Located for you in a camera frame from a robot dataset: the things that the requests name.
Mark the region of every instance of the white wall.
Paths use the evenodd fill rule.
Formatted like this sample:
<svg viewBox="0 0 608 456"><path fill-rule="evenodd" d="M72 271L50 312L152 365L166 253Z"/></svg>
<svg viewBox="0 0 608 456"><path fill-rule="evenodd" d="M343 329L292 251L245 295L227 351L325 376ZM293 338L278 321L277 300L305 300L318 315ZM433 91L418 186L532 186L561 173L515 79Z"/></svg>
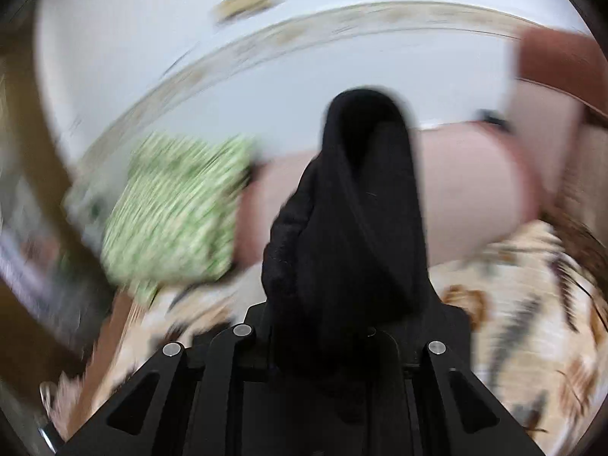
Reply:
<svg viewBox="0 0 608 456"><path fill-rule="evenodd" d="M385 0L285 0L265 13L218 27L211 8L220 1L39 0L38 82L68 163L80 158L95 138L167 73L177 72L209 51L290 17ZM551 27L586 30L568 0L430 1L468 3Z"/></svg>
<svg viewBox="0 0 608 456"><path fill-rule="evenodd" d="M244 133L263 159L318 148L330 100L353 86L396 94L414 124L469 120L480 105L506 106L512 62L509 40L444 30L359 36L285 54L204 89L123 142L103 164L105 185L117 198L130 152L152 131L209 142Z"/></svg>

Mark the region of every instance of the decorative border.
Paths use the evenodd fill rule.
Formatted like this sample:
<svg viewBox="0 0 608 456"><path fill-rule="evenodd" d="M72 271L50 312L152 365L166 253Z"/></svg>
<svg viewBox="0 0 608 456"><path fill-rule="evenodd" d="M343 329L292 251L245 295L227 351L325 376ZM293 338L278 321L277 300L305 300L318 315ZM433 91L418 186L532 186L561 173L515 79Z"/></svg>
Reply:
<svg viewBox="0 0 608 456"><path fill-rule="evenodd" d="M136 133L200 91L283 54L356 36L419 30L461 30L516 39L520 17L470 5L436 2L364 3L296 17L238 39L167 78L96 139L76 163L88 175Z"/></svg>

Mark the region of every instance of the pillow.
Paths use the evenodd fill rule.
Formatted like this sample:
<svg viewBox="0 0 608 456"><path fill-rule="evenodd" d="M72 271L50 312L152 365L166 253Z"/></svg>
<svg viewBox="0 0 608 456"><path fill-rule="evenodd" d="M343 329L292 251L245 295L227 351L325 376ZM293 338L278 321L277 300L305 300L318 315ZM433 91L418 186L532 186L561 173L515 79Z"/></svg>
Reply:
<svg viewBox="0 0 608 456"><path fill-rule="evenodd" d="M524 81L513 88L509 123L539 174L546 203L560 188L583 115L583 103L561 91Z"/></svg>
<svg viewBox="0 0 608 456"><path fill-rule="evenodd" d="M538 216L540 189L517 139L481 123L416 132L418 188L429 265L461 258ZM277 158L253 175L238 212L236 261L262 259L270 228L315 150Z"/></svg>
<svg viewBox="0 0 608 456"><path fill-rule="evenodd" d="M232 264L238 196L251 142L211 146L153 134L132 156L101 251L111 280L217 280Z"/></svg>

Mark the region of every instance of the screw head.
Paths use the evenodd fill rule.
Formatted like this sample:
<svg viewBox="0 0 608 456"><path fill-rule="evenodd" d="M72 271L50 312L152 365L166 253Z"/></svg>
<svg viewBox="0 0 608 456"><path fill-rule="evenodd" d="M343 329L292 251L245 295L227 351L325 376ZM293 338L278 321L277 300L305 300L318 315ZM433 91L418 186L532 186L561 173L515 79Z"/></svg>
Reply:
<svg viewBox="0 0 608 456"><path fill-rule="evenodd" d="M182 347L179 343L167 343L162 347L162 352L167 356L175 356L181 352Z"/></svg>
<svg viewBox="0 0 608 456"><path fill-rule="evenodd" d="M446 346L441 341L431 341L429 343L429 351L435 355L441 355L446 352Z"/></svg>
<svg viewBox="0 0 608 456"><path fill-rule="evenodd" d="M235 326L232 332L235 336L245 337L249 336L252 330L251 326L248 326L247 324L239 324L238 326Z"/></svg>

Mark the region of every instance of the green cloth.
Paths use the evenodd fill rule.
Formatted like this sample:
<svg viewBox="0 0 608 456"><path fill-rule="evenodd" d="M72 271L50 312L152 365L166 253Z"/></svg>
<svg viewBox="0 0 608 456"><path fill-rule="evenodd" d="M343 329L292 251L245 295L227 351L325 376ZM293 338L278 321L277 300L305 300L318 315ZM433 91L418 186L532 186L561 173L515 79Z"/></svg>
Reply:
<svg viewBox="0 0 608 456"><path fill-rule="evenodd" d="M150 303L157 283L214 281L232 264L238 196L252 143L153 134L133 152L101 260L108 277Z"/></svg>

